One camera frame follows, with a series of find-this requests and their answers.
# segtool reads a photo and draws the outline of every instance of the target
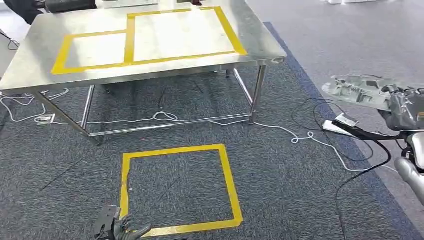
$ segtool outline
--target white cable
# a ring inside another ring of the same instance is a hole
[[[43,91],[41,93],[43,95],[46,95],[48,93],[48,91]],[[49,100],[54,100],[54,99],[57,99],[57,98],[62,97],[63,95],[65,95],[67,93],[69,93],[69,89],[65,88],[65,91],[64,92],[59,93],[59,94],[56,94],[56,95],[52,95],[52,96],[47,96],[47,98]],[[22,105],[22,106],[28,106],[28,105],[30,105],[33,102],[33,100],[35,99],[35,97],[33,95],[31,95],[31,94],[26,94],[26,93],[25,93],[25,96],[26,97],[22,97],[22,96],[13,96],[13,97],[10,97],[10,96],[4,95],[2,92],[0,92],[0,103],[6,108],[6,110],[10,114],[10,119],[13,122],[15,122],[15,123],[20,123],[20,122],[23,122],[23,121],[28,120],[28,119],[37,118],[37,117],[40,117],[40,116],[42,116],[42,115],[44,115],[44,114],[47,113],[46,107],[44,106],[44,104],[42,104],[42,109],[43,109],[43,112],[42,113],[37,114],[37,115],[34,115],[34,116],[25,117],[25,118],[23,118],[21,120],[15,120],[13,118],[13,114],[12,114],[11,109],[5,104],[4,100],[10,99],[10,100],[12,100],[12,101],[14,101],[14,102]],[[29,102],[28,103],[23,103],[23,102],[18,101],[17,99],[29,100]]]
[[[59,94],[56,94],[56,95],[52,95],[52,96],[47,96],[47,98],[49,100],[54,100],[54,99],[60,98],[61,96],[67,94],[68,92],[69,92],[69,89],[65,88],[65,91],[64,92],[59,93]],[[48,91],[43,91],[42,92],[43,95],[46,95],[47,93],[48,93]],[[3,93],[0,92],[0,103],[7,109],[7,111],[10,114],[10,119],[13,122],[19,123],[19,122],[22,122],[22,121],[25,121],[25,120],[34,118],[34,121],[36,123],[38,123],[38,124],[44,124],[44,125],[48,125],[48,124],[68,125],[67,123],[61,123],[61,122],[45,123],[45,122],[39,121],[38,120],[39,119],[38,117],[40,117],[42,115],[45,115],[46,112],[47,112],[46,111],[46,107],[44,106],[44,104],[42,104],[43,113],[37,114],[37,115],[34,115],[34,116],[29,116],[29,117],[23,118],[21,120],[15,120],[13,118],[12,111],[3,102],[3,100],[10,99],[10,100],[15,101],[16,103],[22,105],[22,106],[28,106],[28,105],[30,105],[33,102],[33,100],[35,99],[35,97],[33,95],[27,94],[27,93],[25,93],[25,96],[26,97],[21,97],[21,96],[9,97],[9,96],[6,96],[6,95],[4,95]],[[28,103],[23,103],[23,102],[18,101],[17,99],[29,100],[29,102]],[[165,117],[167,117],[167,119],[158,118],[158,116],[159,115],[162,115],[162,114]],[[187,120],[179,120],[179,118],[175,114],[172,114],[172,113],[169,113],[169,112],[164,112],[164,111],[159,111],[159,112],[156,112],[153,115],[153,117],[147,118],[147,119],[139,119],[139,120],[133,120],[133,121],[131,121],[131,120],[95,121],[95,122],[87,122],[87,124],[138,123],[138,122],[146,122],[146,121],[152,121],[152,120],[161,121],[161,122],[181,122],[181,123],[187,122]],[[217,124],[217,125],[220,125],[220,126],[229,126],[229,125],[232,125],[232,124],[243,123],[243,122],[247,122],[247,121],[248,120],[240,120],[240,121],[234,121],[234,122],[229,122],[229,123],[220,123],[220,122],[212,121],[211,123]],[[346,166],[346,164],[345,164],[345,161],[343,161],[343,158],[340,155],[340,153],[337,150],[337,148],[334,147],[333,145],[330,145],[330,144],[327,144],[327,143],[324,143],[324,142],[321,142],[321,141],[315,139],[314,138],[314,133],[312,131],[309,131],[307,133],[307,136],[308,137],[298,137],[294,132],[292,132],[292,131],[290,131],[287,128],[284,128],[282,126],[271,126],[271,125],[265,125],[265,124],[261,124],[261,123],[257,123],[257,122],[255,122],[254,124],[256,124],[258,126],[265,127],[265,128],[281,129],[281,130],[284,130],[284,131],[288,132],[289,134],[293,135],[293,137],[294,137],[294,138],[291,139],[291,143],[293,143],[293,144],[297,144],[300,140],[312,139],[313,141],[315,141],[315,142],[317,142],[317,143],[319,143],[321,145],[324,145],[324,146],[327,146],[327,147],[332,148],[334,150],[335,154],[337,155],[338,159],[340,160],[341,164],[343,165],[344,169],[347,170],[347,171],[349,171],[349,172],[364,172],[364,171],[367,171],[367,170],[370,169],[370,168],[367,168],[367,169],[350,169],[350,168],[348,168]],[[391,168],[389,166],[385,166],[384,165],[383,167],[385,167],[387,169],[390,169],[390,170],[392,170],[392,171],[394,171],[396,173],[398,172],[398,171],[396,171],[395,169],[393,169],[393,168]]]
[[[266,127],[266,128],[282,129],[282,130],[288,132],[289,134],[291,134],[291,135],[294,136],[294,138],[291,139],[291,143],[293,143],[293,144],[297,144],[299,142],[299,140],[312,139],[312,140],[314,140],[315,142],[317,142],[317,143],[319,143],[321,145],[324,145],[324,146],[327,146],[327,147],[332,148],[334,150],[335,154],[337,155],[338,159],[340,160],[341,164],[343,165],[344,169],[346,169],[349,172],[364,172],[364,171],[367,171],[367,170],[370,169],[370,168],[367,168],[367,169],[350,169],[350,168],[348,168],[346,166],[346,164],[345,164],[345,161],[343,161],[343,158],[340,155],[340,153],[337,150],[337,148],[334,147],[333,145],[326,144],[326,143],[323,143],[322,141],[319,141],[319,140],[315,139],[314,138],[314,133],[311,132],[311,131],[307,132],[307,137],[298,137],[294,132],[292,132],[292,131],[290,131],[290,130],[282,127],[282,126],[270,126],[270,125],[265,125],[265,124],[261,124],[261,123],[257,123],[257,122],[255,122],[254,124],[259,125],[259,126],[262,126],[262,127]],[[396,171],[395,169],[393,169],[393,168],[391,168],[389,166],[383,165],[383,167],[388,168],[388,169],[390,169],[392,171],[395,171],[396,173],[398,172],[398,171]]]

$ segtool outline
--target metal table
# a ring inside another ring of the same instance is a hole
[[[159,0],[156,5],[39,15],[0,81],[0,91],[32,93],[95,144],[95,137],[193,123],[255,121],[267,65],[286,53],[244,0],[203,6]],[[238,67],[260,66],[251,96]],[[226,70],[243,90],[250,112],[162,125],[87,132],[96,85]],[[41,91],[89,87],[83,119],[71,119]]]

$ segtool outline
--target yellow tape rectangle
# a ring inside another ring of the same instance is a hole
[[[163,150],[153,150],[153,151],[143,151],[143,152],[133,152],[133,153],[124,153],[122,158],[122,182],[121,182],[121,194],[120,194],[120,217],[123,218],[129,212],[129,195],[128,195],[128,174],[131,167],[131,159],[134,158],[144,158],[152,157],[159,155],[168,155],[168,154],[180,154],[188,152],[199,152],[199,151],[219,151],[219,158],[221,160],[222,170],[224,173],[225,184],[228,191],[229,201],[231,204],[232,215],[234,219],[224,220],[224,221],[213,221],[213,222],[204,222],[190,225],[180,225],[180,226],[171,226],[171,227],[161,227],[154,228],[150,230],[145,237],[154,237],[154,236],[164,236],[171,234],[185,234],[199,231],[208,231],[216,229],[226,229],[234,228],[240,226],[243,221],[242,210],[240,208],[239,198],[237,196],[236,186],[233,180],[233,174],[231,173],[230,162],[228,160],[228,155],[226,148],[223,144],[213,144],[213,145],[203,145],[203,146],[189,146],[189,147],[179,147],[172,149],[163,149]]]
[[[225,54],[239,54],[239,55],[247,55],[247,51],[243,48],[242,43],[231,27],[230,22],[225,16],[222,8],[220,6],[211,6],[211,7],[199,7],[198,9],[202,11],[214,10],[216,16],[219,19],[229,41],[231,42],[234,51],[222,51],[215,52],[209,54],[200,54],[200,55],[189,55],[189,56],[178,56],[178,57],[167,57],[167,58],[159,58],[159,59],[151,59],[151,60],[143,60],[143,61],[134,61],[134,49],[135,49],[135,32],[136,32],[136,17],[137,16],[148,16],[148,15],[157,15],[157,14],[168,14],[168,13],[184,13],[191,12],[192,8],[186,9],[174,9],[174,10],[164,10],[164,11],[149,11],[149,12],[137,12],[137,13],[129,13],[127,14],[127,23],[126,29],[117,30],[117,31],[104,31],[104,32],[91,32],[91,33],[80,33],[80,34],[69,34],[65,35],[63,39],[63,43],[61,48],[59,49],[59,53],[56,57],[56,62],[51,69],[51,73],[54,75],[58,74],[71,74],[71,73],[81,73],[86,70],[94,70],[94,69],[109,69],[109,68],[121,68],[135,65],[143,65],[143,64],[155,64],[155,63],[163,63],[168,61],[176,61],[183,59],[196,59],[196,58],[204,58],[210,56],[217,55],[225,55]],[[102,36],[102,35],[111,35],[111,34],[126,34],[125,39],[125,53],[124,53],[124,61],[122,63],[111,63],[111,64],[103,64],[103,65],[94,65],[94,66],[79,66],[79,67],[65,67],[68,54],[71,48],[72,40],[74,38],[85,38],[85,37],[94,37],[94,36]]]

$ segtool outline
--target robotic hand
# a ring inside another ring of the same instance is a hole
[[[152,229],[148,224],[139,230],[131,228],[131,216],[127,215],[118,220],[121,209],[117,206],[104,206],[94,224],[95,240],[137,240]]]
[[[424,205],[424,89],[406,89],[385,86],[389,92],[391,112],[378,112],[393,131],[405,131],[407,148],[394,165],[402,179],[409,184]]]

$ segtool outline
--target table top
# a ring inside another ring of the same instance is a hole
[[[111,9],[158,4],[159,0],[95,0],[98,9]]]
[[[0,91],[28,93],[278,64],[286,53],[244,0],[39,15]]]

